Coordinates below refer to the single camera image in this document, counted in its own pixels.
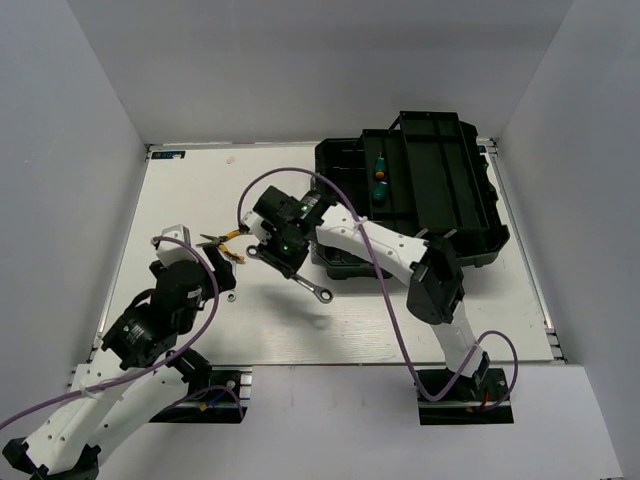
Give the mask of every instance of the white table surface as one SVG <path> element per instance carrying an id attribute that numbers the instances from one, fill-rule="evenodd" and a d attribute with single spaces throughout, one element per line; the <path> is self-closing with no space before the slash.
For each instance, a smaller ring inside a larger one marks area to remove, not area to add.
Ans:
<path id="1" fill-rule="evenodd" d="M 137 293 L 155 284 L 148 270 L 155 260 L 151 237 L 179 223 L 191 230 L 192 243 L 200 242 L 199 233 L 222 235 L 233 230 L 243 188 L 272 168 L 313 169 L 314 146 L 214 147 L 187 150 L 184 159 L 149 161 L 111 298 L 107 329 Z M 491 168 L 489 174 L 498 188 Z M 269 184 L 299 198 L 308 190 L 309 178 L 283 173 L 264 180 L 247 197 L 245 211 Z M 498 202 L 498 208 L 503 223 L 509 224 L 504 203 Z M 255 239 L 242 237 L 229 246 L 244 252 L 250 243 Z M 402 362 L 375 279 L 332 281 L 310 259 L 300 273 L 332 289 L 334 301 L 323 305 L 271 267 L 248 260 L 237 269 L 237 300 L 221 299 L 212 326 L 195 348 L 220 365 Z M 496 262 L 480 269 L 466 268 L 464 273 L 467 315 L 477 335 L 487 329 L 501 330 L 513 340 L 521 360 L 553 359 L 543 313 L 513 235 Z M 444 356 L 430 327 L 406 310 L 406 288 L 394 279 L 388 282 L 412 359 L 442 363 Z M 210 305 L 199 315 L 196 328 L 208 308 Z M 488 338 L 483 347 L 493 361 L 511 361 L 500 339 Z"/>

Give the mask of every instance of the pliers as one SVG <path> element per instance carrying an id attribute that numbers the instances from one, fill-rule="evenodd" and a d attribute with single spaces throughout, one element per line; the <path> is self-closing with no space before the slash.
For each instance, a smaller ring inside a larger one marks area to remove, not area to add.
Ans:
<path id="1" fill-rule="evenodd" d="M 240 230 L 234 230 L 233 232 L 229 232 L 226 235 L 222 235 L 220 237 L 217 237 L 215 235 L 205 235 L 204 233 L 200 234 L 202 238 L 206 238 L 207 240 L 209 240 L 211 243 L 213 243 L 215 247 L 218 247 L 222 253 L 224 253 L 227 257 L 229 257 L 234 262 L 244 263 L 244 257 L 242 255 L 233 253 L 224 244 L 225 242 L 228 242 L 232 238 L 238 237 L 240 235 L 243 235 L 243 232 L 241 232 Z"/>

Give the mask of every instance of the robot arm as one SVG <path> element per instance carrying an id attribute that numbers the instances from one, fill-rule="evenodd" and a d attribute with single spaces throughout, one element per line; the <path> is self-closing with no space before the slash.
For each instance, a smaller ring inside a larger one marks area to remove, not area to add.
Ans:
<path id="1" fill-rule="evenodd" d="M 448 370 L 457 371 L 476 338 L 465 314 L 463 274 L 451 244 L 442 238 L 425 242 L 406 237 L 363 220 L 380 266 L 409 287 L 408 310 L 431 326 Z M 273 266 L 285 278 L 298 281 L 296 272 L 306 258 L 310 242 L 369 258 L 350 211 L 318 191 L 312 190 L 298 201 L 269 187 L 244 217 L 244 223 L 260 240 L 248 254 Z M 462 371 L 461 380 L 468 388 L 473 390 L 482 382 L 488 363 L 487 354 L 476 347 Z"/>
<path id="2" fill-rule="evenodd" d="M 190 245 L 181 226 L 162 232 Z M 231 265 L 214 246 L 203 250 L 216 271 L 219 291 L 235 288 Z M 157 246 L 158 261 L 150 269 L 156 288 L 136 296 L 103 338 L 102 347 L 85 371 L 78 371 L 73 387 L 83 390 L 149 368 L 175 346 L 178 335 L 191 331 L 202 304 L 213 297 L 205 269 L 191 254 L 173 243 Z M 61 405 L 27 438 L 11 440 L 3 450 L 11 465 L 32 479 L 95 479 L 100 463 L 155 414 L 197 386 L 208 362 L 191 349 L 167 367 L 138 380 L 139 388 L 125 394 L 132 383 L 87 393 Z"/>

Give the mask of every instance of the open toolbox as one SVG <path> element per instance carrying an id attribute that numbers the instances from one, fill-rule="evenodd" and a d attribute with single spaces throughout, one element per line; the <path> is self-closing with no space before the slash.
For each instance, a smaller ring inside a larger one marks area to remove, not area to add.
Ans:
<path id="1" fill-rule="evenodd" d="M 403 235 L 447 235 L 462 266 L 482 267 L 498 257 L 509 230 L 500 221 L 477 136 L 456 113 L 403 111 L 389 129 L 322 141 L 316 172 L 343 189 L 360 215 Z M 375 176 L 380 158 L 386 168 L 382 198 Z M 315 187 L 332 194 L 321 183 Z M 374 276 L 369 262 L 336 248 L 316 245 L 313 258 L 334 279 Z"/>

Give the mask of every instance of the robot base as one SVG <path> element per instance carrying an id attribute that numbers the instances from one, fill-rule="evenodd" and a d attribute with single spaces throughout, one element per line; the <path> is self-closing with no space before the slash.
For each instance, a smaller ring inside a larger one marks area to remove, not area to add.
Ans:
<path id="1" fill-rule="evenodd" d="M 442 390 L 451 378 L 451 372 L 418 370 L 418 376 L 427 390 Z M 507 392 L 507 379 L 501 368 L 489 368 L 476 392 L 454 385 L 438 402 L 429 402 L 418 392 L 420 425 L 486 425 L 513 423 L 511 402 L 505 400 L 499 407 L 484 411 Z"/>

